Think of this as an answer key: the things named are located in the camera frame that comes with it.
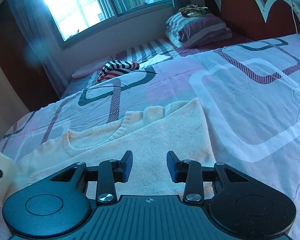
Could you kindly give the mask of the striped red white black garment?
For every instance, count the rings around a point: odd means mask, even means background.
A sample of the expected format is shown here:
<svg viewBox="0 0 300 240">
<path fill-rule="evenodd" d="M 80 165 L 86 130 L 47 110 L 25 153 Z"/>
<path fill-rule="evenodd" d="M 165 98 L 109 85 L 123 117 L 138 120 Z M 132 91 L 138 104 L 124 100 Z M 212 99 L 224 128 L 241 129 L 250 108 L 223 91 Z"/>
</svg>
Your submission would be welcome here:
<svg viewBox="0 0 300 240">
<path fill-rule="evenodd" d="M 132 71 L 139 70 L 140 65 L 137 62 L 113 60 L 109 61 L 99 72 L 96 83 L 102 83 L 114 77 L 129 74 Z"/>
</svg>

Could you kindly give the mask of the striped folded pillow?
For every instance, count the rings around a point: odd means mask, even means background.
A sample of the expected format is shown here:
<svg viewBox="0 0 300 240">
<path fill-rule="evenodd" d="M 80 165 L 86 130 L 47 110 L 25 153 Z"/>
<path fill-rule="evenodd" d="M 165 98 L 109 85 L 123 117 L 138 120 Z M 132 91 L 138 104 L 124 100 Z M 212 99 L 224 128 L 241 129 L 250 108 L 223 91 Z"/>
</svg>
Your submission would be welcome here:
<svg viewBox="0 0 300 240">
<path fill-rule="evenodd" d="M 177 48 L 193 48 L 232 38 L 226 23 L 213 14 L 183 17 L 176 13 L 166 21 L 166 36 Z"/>
</svg>

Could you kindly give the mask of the cream knit sweater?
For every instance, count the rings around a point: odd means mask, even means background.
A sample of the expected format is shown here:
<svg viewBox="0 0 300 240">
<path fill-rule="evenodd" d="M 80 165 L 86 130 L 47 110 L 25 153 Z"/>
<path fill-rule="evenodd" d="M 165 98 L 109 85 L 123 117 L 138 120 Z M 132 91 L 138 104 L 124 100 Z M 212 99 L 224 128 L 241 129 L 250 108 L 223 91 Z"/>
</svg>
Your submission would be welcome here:
<svg viewBox="0 0 300 240">
<path fill-rule="evenodd" d="M 0 152 L 0 206 L 8 196 L 75 162 L 88 166 L 133 153 L 128 183 L 118 194 L 180 194 L 166 166 L 166 154 L 173 151 L 182 159 L 206 166 L 215 162 L 207 122 L 198 99 L 173 102 L 127 112 L 117 121 L 82 132 L 66 131 L 49 140 L 15 164 Z"/>
</svg>

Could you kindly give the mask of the grey sheer curtain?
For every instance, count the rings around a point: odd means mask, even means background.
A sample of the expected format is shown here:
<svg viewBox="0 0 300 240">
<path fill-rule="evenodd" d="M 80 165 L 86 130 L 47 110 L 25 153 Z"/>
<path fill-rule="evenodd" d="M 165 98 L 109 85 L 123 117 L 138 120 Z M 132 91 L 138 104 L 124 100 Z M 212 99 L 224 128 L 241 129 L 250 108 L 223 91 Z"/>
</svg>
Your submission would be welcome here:
<svg viewBox="0 0 300 240">
<path fill-rule="evenodd" d="M 14 19 L 26 42 L 37 55 L 52 87 L 61 96 L 68 79 L 56 59 L 59 51 L 53 40 L 49 18 L 51 14 L 43 0 L 7 0 Z"/>
</svg>

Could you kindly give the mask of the dark brown wooden wardrobe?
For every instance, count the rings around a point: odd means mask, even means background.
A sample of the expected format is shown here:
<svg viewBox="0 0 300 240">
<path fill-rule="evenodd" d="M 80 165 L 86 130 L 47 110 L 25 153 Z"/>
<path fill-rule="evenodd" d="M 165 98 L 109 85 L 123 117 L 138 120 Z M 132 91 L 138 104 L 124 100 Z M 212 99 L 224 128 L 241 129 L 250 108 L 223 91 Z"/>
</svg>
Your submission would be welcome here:
<svg viewBox="0 0 300 240">
<path fill-rule="evenodd" d="M 59 100 L 41 62 L 22 35 L 7 0 L 0 4 L 0 67 L 29 111 Z"/>
</svg>

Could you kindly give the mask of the gold red patterned cloth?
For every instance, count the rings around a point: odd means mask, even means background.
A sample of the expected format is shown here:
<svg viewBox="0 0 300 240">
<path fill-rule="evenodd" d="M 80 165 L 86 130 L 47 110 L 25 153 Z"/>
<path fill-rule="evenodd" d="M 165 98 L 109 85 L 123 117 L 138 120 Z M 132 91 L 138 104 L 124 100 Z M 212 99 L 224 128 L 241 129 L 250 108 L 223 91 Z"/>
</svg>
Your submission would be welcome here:
<svg viewBox="0 0 300 240">
<path fill-rule="evenodd" d="M 201 7 L 197 4 L 188 4 L 187 6 L 180 8 L 178 11 L 185 18 L 202 17 L 211 13 L 208 7 Z"/>
</svg>

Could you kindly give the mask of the patterned pink white bedspread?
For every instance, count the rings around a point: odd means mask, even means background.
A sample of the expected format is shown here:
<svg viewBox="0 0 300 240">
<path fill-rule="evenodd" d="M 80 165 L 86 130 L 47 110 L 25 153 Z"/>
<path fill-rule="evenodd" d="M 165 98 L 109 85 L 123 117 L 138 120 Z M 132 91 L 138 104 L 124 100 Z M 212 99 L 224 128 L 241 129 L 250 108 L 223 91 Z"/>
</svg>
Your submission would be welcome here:
<svg viewBox="0 0 300 240">
<path fill-rule="evenodd" d="M 68 130 L 193 99 L 205 114 L 214 163 L 290 197 L 297 211 L 289 235 L 300 239 L 300 34 L 178 57 L 96 84 L 21 118 L 0 152 L 17 164 Z M 8 239 L 1 207 L 0 239 Z"/>
</svg>

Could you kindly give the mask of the red white wooden headboard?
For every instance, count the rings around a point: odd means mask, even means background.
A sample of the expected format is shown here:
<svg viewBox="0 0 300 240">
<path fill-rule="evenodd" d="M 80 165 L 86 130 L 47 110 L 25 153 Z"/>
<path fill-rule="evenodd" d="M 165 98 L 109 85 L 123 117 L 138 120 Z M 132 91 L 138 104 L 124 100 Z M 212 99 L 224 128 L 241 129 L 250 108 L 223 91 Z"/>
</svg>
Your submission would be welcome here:
<svg viewBox="0 0 300 240">
<path fill-rule="evenodd" d="M 204 0 L 231 31 L 253 41 L 300 34 L 300 7 L 293 0 Z"/>
</svg>

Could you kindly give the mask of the pink flat pillow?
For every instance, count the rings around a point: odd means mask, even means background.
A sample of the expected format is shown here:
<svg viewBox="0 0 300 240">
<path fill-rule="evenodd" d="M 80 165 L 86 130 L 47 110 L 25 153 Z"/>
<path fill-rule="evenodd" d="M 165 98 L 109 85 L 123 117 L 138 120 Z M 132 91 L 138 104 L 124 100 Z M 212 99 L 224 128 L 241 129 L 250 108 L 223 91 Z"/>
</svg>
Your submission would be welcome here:
<svg viewBox="0 0 300 240">
<path fill-rule="evenodd" d="M 105 64 L 107 62 L 109 62 L 111 60 L 111 58 L 105 58 L 105 59 L 100 59 L 100 60 L 97 60 L 93 63 L 89 63 L 81 68 L 79 68 L 78 70 L 76 70 L 73 74 L 72 74 L 72 78 L 73 79 L 79 79 L 79 78 L 82 78 L 82 77 L 86 77 L 96 71 L 99 71 L 101 70 Z"/>
</svg>

